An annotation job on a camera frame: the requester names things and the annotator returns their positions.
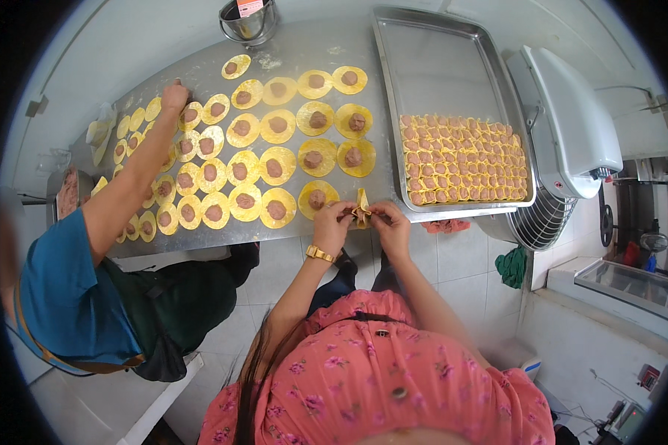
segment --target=hand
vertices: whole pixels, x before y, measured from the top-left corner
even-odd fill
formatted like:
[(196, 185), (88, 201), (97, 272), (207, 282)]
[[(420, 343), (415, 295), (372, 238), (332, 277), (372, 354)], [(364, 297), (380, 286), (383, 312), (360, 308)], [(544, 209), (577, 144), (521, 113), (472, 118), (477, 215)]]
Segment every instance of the hand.
[(173, 85), (168, 85), (163, 89), (161, 109), (165, 111), (173, 110), (178, 114), (181, 114), (181, 111), (183, 111), (183, 108), (186, 106), (187, 100), (188, 88), (181, 85), (180, 79), (176, 79), (173, 81)]
[[(409, 260), (408, 239), (411, 234), (411, 221), (391, 201), (380, 201), (371, 204), (369, 210), (372, 213), (371, 224), (379, 232), (381, 247), (388, 255), (389, 261), (395, 265)], [(380, 215), (389, 217), (391, 223), (388, 224)]]
[(344, 246), (346, 232), (353, 218), (351, 210), (356, 207), (352, 201), (330, 201), (314, 214), (314, 238), (312, 244), (326, 254), (336, 257)]

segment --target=gold watch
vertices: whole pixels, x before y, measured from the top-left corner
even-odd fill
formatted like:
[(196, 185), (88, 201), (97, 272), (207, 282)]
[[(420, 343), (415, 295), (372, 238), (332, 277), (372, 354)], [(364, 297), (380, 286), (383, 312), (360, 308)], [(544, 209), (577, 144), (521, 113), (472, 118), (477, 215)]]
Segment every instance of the gold watch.
[(310, 244), (309, 247), (307, 247), (307, 256), (310, 258), (321, 258), (322, 260), (329, 261), (330, 263), (336, 261), (335, 256), (327, 254), (314, 244)]

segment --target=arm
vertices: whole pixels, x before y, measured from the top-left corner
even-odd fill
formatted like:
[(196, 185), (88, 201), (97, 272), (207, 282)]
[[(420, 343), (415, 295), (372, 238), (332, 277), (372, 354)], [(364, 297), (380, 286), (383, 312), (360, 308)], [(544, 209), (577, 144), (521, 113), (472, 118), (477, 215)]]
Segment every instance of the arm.
[(188, 90), (178, 79), (163, 90), (161, 113), (146, 139), (134, 151), (124, 170), (82, 205), (94, 266), (102, 261), (131, 216), (141, 207), (145, 191), (168, 157), (176, 122), (187, 98)]
[[(347, 209), (356, 207), (356, 202), (339, 201), (328, 205), (330, 207), (322, 208), (314, 216), (312, 244), (336, 257), (344, 246), (346, 232), (352, 220), (351, 212)], [(257, 378), (262, 378), (266, 365), (280, 342), (294, 326), (306, 318), (314, 292), (330, 266), (330, 262), (321, 258), (307, 257), (292, 284), (273, 307), (262, 327), (268, 331), (269, 342), (261, 355), (262, 360), (258, 363)], [(294, 349), (303, 338), (303, 333), (303, 326), (300, 325), (276, 357), (275, 365)], [(257, 342), (258, 337), (255, 337), (243, 369), (248, 368)]]
[[(371, 224), (379, 231), (381, 246), (403, 283), (412, 309), (423, 328), (434, 333), (447, 335), (459, 341), (484, 367), (490, 363), (485, 360), (475, 343), (467, 333), (462, 321), (448, 303), (433, 289), (428, 280), (415, 265), (408, 252), (408, 239), (411, 222), (391, 201), (381, 201), (369, 206), (373, 212)], [(379, 215), (391, 219), (389, 225)]]

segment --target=shirt button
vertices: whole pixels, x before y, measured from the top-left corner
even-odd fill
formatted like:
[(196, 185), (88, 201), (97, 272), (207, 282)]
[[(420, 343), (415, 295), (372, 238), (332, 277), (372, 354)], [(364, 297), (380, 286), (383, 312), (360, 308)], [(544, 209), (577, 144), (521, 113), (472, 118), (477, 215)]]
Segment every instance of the shirt button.
[(404, 387), (397, 387), (391, 392), (394, 399), (402, 399), (406, 397), (406, 394), (408, 394), (408, 391)]

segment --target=metal bucket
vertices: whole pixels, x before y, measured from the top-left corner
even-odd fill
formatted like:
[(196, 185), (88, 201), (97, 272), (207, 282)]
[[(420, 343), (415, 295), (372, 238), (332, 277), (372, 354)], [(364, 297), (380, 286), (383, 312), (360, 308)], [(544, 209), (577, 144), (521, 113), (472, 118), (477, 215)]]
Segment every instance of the metal bucket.
[(220, 30), (233, 42), (256, 46), (274, 36), (278, 18), (275, 0), (264, 0), (262, 9), (247, 17), (240, 17), (237, 1), (232, 0), (220, 10)]

